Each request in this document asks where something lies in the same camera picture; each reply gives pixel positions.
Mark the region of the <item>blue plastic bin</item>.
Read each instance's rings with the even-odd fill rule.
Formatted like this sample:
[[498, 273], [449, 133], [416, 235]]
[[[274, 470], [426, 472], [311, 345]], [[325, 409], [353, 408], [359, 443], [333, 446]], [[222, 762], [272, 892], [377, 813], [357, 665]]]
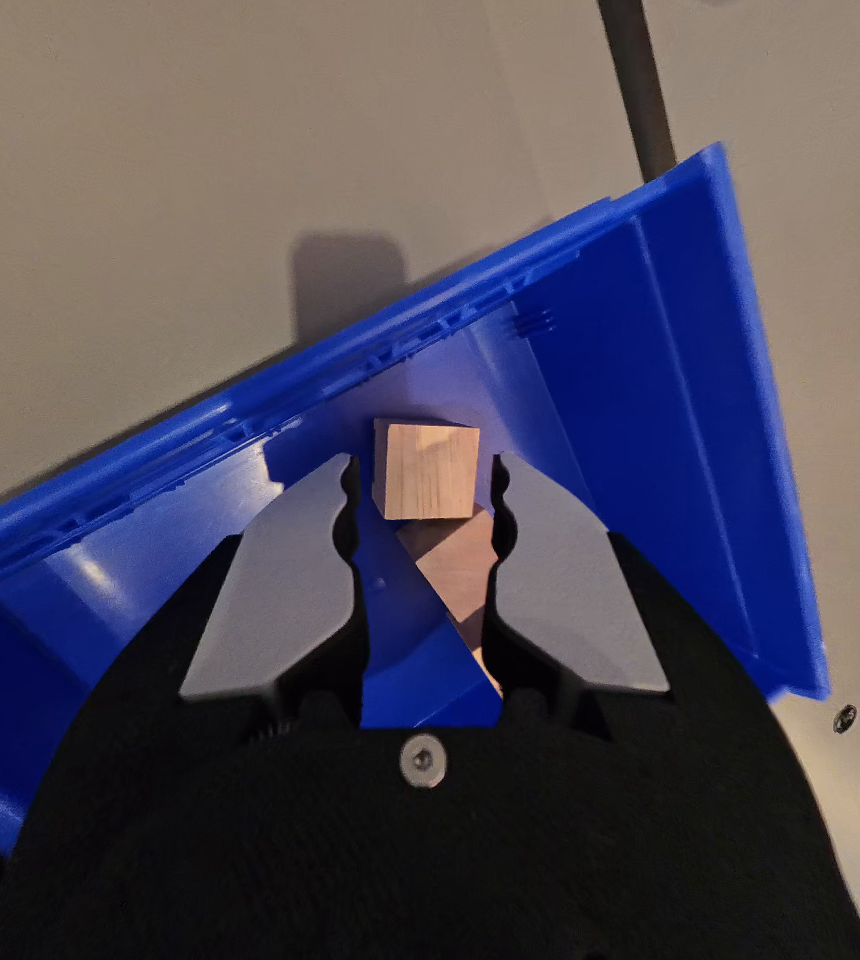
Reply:
[[601, 199], [0, 506], [0, 852], [118, 654], [227, 536], [358, 457], [365, 727], [490, 724], [497, 694], [369, 492], [376, 418], [481, 430], [626, 535], [763, 694], [831, 682], [724, 148]]

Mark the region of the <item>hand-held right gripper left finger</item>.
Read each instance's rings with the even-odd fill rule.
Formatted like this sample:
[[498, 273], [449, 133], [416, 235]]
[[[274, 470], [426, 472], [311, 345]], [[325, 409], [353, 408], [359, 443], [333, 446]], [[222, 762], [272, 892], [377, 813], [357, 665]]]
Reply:
[[249, 522], [179, 690], [186, 703], [263, 701], [290, 722], [308, 695], [363, 715], [370, 638], [354, 557], [360, 462], [339, 453]]

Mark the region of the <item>blue taped wooden cube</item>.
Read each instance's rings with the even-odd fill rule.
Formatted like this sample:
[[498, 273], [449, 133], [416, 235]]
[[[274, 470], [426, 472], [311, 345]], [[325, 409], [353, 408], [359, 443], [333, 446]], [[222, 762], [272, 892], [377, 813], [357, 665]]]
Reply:
[[464, 521], [476, 510], [481, 430], [377, 417], [372, 497], [387, 521]]
[[484, 607], [489, 573], [496, 563], [493, 518], [475, 504], [467, 518], [416, 519], [396, 533], [420, 573], [446, 607], [448, 618], [499, 695], [503, 691], [484, 664]]

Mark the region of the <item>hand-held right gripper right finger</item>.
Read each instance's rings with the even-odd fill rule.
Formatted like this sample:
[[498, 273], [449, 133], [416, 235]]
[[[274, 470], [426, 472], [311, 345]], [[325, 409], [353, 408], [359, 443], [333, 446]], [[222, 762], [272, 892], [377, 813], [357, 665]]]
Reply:
[[484, 666], [502, 719], [604, 722], [616, 705], [658, 710], [671, 687], [607, 527], [519, 455], [493, 457]]

